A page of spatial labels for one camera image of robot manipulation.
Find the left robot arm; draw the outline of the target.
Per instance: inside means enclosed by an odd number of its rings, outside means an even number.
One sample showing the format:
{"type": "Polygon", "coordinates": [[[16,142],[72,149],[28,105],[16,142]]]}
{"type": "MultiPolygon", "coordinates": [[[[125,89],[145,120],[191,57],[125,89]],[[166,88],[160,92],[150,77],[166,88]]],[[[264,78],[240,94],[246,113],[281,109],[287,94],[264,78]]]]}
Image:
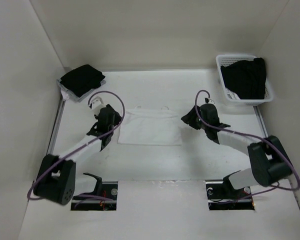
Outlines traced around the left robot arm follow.
{"type": "Polygon", "coordinates": [[[110,105],[95,108],[96,122],[84,138],[59,155],[47,154],[41,162],[33,189],[40,200],[67,205],[76,195],[76,173],[79,164],[103,151],[111,142],[114,130],[122,123],[121,115],[110,105]]]}

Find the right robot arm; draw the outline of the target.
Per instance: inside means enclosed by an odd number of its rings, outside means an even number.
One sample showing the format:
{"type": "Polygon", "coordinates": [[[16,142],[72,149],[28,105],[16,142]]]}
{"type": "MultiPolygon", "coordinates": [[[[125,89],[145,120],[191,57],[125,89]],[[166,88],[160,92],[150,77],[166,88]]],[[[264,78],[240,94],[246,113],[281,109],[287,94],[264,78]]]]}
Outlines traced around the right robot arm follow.
{"type": "Polygon", "coordinates": [[[221,190],[228,198],[235,197],[246,187],[269,187],[293,173],[290,160],[281,157],[288,156],[277,137],[269,136],[256,142],[251,136],[235,134],[230,125],[220,122],[217,108],[211,103],[194,106],[181,120],[195,130],[204,130],[214,143],[248,156],[249,168],[231,173],[222,180],[221,190]]]}

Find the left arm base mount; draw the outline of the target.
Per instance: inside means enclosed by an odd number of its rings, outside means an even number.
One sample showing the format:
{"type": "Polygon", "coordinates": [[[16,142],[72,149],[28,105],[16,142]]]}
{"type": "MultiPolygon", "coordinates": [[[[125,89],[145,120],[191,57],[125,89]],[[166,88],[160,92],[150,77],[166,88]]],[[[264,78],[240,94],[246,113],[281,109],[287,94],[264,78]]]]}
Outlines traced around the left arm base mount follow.
{"type": "Polygon", "coordinates": [[[118,182],[97,184],[92,192],[76,193],[71,200],[71,211],[116,211],[118,182]]]}

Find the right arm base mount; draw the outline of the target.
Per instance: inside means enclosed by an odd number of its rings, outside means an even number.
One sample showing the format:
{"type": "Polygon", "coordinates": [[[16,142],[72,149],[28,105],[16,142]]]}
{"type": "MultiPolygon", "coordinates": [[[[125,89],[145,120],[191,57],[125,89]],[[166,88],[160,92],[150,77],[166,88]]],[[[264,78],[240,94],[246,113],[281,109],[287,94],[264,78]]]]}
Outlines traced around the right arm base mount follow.
{"type": "Polygon", "coordinates": [[[210,211],[255,210],[250,187],[227,188],[221,181],[206,181],[206,195],[210,211]]]}

